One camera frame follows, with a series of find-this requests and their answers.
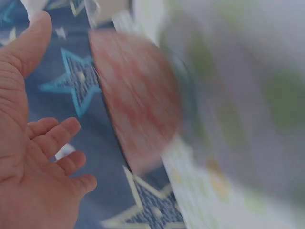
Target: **palm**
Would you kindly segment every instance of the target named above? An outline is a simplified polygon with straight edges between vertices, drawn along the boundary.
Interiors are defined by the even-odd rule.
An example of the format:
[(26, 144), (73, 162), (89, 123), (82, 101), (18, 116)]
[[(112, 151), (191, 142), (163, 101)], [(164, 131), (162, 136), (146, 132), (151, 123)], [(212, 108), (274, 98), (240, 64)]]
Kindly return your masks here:
[(75, 118), (27, 123), (23, 77), (39, 63), (50, 35), (43, 14), (0, 50), (0, 228), (72, 229), (80, 200), (96, 187), (92, 175), (69, 178), (84, 165), (82, 152), (49, 161), (79, 131)]

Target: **blurry object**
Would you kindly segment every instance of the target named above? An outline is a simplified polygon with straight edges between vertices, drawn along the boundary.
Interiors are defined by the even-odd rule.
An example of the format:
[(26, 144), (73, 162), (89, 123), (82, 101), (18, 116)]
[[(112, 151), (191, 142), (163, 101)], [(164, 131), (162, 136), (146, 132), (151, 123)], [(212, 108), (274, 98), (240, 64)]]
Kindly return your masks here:
[(135, 173), (161, 163), (181, 121), (177, 82), (150, 41), (92, 31), (90, 43), (113, 126)]
[(26, 11), (28, 12), (28, 18), (31, 18), (46, 6), (49, 0), (21, 0)]
[(84, 0), (91, 28), (129, 9), (129, 0)]
[(72, 145), (65, 144), (63, 148), (61, 148), (60, 151), (58, 151), (58, 153), (55, 155), (55, 158), (56, 160), (60, 160), (74, 151), (75, 148)]

